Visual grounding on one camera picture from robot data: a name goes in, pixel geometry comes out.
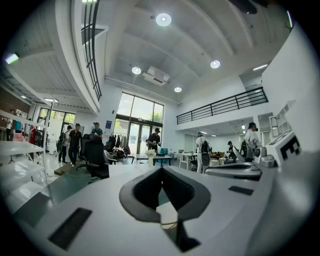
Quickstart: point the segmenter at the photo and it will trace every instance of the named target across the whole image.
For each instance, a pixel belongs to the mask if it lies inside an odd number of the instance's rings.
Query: light fixture
[[[44,98],[47,102],[59,102],[56,99],[54,100],[53,98]]]
[[[291,20],[291,15],[290,12],[287,10],[286,13],[288,14],[289,21],[290,21],[290,28],[292,28],[292,20]]]
[[[211,63],[210,63],[210,67],[213,68],[213,69],[217,69],[220,67],[220,61],[219,60],[213,60]]]
[[[19,57],[15,53],[13,53],[8,58],[6,58],[5,61],[6,61],[6,63],[10,64],[10,63],[16,61],[17,59],[19,59]]]
[[[262,66],[258,66],[258,67],[256,67],[256,68],[254,68],[253,71],[256,71],[256,70],[259,70],[259,69],[263,69],[263,68],[265,68],[266,66],[268,66],[268,64],[264,64],[264,65],[262,65]]]
[[[137,66],[134,66],[134,67],[132,68],[132,72],[133,72],[134,74],[136,74],[136,75],[139,75],[139,74],[141,73],[141,69],[140,69],[139,67],[137,67]]]
[[[168,26],[171,23],[171,17],[167,13],[160,13],[155,17],[155,22],[162,27]]]

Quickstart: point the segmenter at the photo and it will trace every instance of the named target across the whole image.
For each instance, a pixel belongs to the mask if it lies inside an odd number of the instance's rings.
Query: chair
[[[83,135],[83,137],[80,139],[80,145],[81,145],[81,150],[79,152],[79,159],[80,160],[84,160],[85,163],[84,164],[80,164],[76,170],[78,170],[78,168],[82,168],[82,167],[85,167],[86,168],[86,171],[88,172],[88,164],[87,164],[87,161],[86,161],[86,143],[90,141],[90,139],[88,137],[85,137],[86,135],[88,134],[85,134]]]
[[[105,164],[104,145],[97,141],[89,141],[85,144],[85,155],[88,171],[91,177],[96,179],[109,178],[109,166]]]

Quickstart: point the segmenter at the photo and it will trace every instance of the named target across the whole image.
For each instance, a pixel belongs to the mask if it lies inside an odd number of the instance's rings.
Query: floor
[[[26,158],[26,156],[19,156],[18,158],[13,159],[15,161],[21,161]],[[0,159],[0,163],[6,163],[4,160],[9,162],[10,158],[2,158]],[[132,158],[121,159],[120,161],[124,165],[131,165]],[[156,162],[155,165],[159,167],[161,166],[158,162]],[[178,167],[179,160],[172,160],[171,165]],[[61,176],[55,175],[54,171],[61,166],[62,163],[58,163],[58,157],[54,157],[46,153],[45,167],[48,173],[48,186],[46,186],[46,183],[43,182],[44,180],[40,176],[37,179],[34,179],[34,182],[43,185],[45,188],[41,193],[36,194],[20,209],[18,209],[13,214],[15,218],[21,219],[34,227],[47,211],[50,211],[50,209],[54,208],[60,202],[87,186],[88,182],[91,181],[91,176],[86,173],[85,168],[79,168],[76,170],[76,167],[74,167],[68,171],[68,173]],[[186,168],[186,163],[181,163],[181,168]],[[159,193],[159,205],[163,205],[168,201],[169,199],[165,192],[161,190]]]

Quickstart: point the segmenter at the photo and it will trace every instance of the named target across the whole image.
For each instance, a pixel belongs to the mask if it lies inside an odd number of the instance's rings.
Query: black metal railing
[[[100,84],[97,76],[96,58],[95,58],[95,35],[96,21],[100,0],[87,1],[84,4],[84,23],[81,29],[82,38],[84,39],[84,50],[86,58],[86,68],[91,77],[93,90],[98,101],[101,97]]]
[[[192,122],[198,119],[212,117],[225,112],[239,110],[267,102],[268,99],[264,88],[259,87],[177,115],[176,123],[177,125],[180,125],[186,122]]]

